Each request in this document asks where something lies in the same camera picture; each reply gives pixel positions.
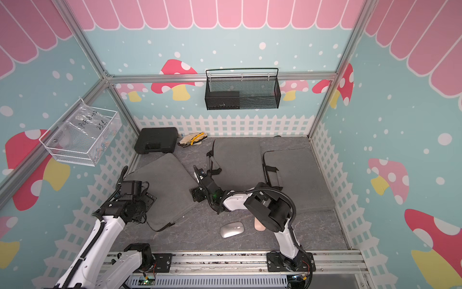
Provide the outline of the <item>pink computer mouse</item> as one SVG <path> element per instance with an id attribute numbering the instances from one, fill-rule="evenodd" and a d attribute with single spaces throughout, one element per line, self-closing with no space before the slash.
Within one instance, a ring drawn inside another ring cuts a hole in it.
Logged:
<path id="1" fill-rule="evenodd" d="M 256 231 L 262 232 L 266 230 L 266 227 L 257 218 L 255 218 L 254 227 Z"/>

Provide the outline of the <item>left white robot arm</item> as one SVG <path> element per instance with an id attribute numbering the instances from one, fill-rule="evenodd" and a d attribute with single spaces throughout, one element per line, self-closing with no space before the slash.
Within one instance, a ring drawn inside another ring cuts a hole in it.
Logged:
<path id="1" fill-rule="evenodd" d="M 111 267 L 99 272 L 116 238 L 129 223 L 146 223 L 147 212 L 155 202 L 148 193 L 149 183 L 125 181 L 125 166 L 114 193 L 92 214 L 95 226 L 69 269 L 54 285 L 55 289 L 118 289 L 136 271 L 155 270 L 156 258 L 147 243 L 130 244 L 116 255 Z"/>

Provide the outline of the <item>silver computer mouse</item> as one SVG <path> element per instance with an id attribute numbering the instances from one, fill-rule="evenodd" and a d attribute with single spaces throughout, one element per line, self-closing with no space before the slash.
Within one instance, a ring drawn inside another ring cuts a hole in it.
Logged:
<path id="1" fill-rule="evenodd" d="M 226 224 L 220 228 L 222 238 L 237 236 L 244 232 L 244 225 L 241 222 L 233 222 Z"/>

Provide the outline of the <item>grey laptop bag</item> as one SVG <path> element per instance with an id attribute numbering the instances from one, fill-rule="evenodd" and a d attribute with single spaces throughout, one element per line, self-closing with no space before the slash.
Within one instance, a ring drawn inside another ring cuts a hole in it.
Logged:
<path id="1" fill-rule="evenodd" d="M 197 183 L 173 154 L 165 154 L 125 179 L 149 183 L 148 193 L 155 196 L 156 201 L 146 216 L 155 231 L 175 224 L 197 205 L 190 194 Z"/>
<path id="2" fill-rule="evenodd" d="M 265 182 L 257 138 L 217 138 L 208 157 L 208 172 L 223 190 L 244 191 Z"/>
<path id="3" fill-rule="evenodd" d="M 263 154 L 267 184 L 289 196 L 297 213 L 331 210 L 334 200 L 309 149 Z"/>

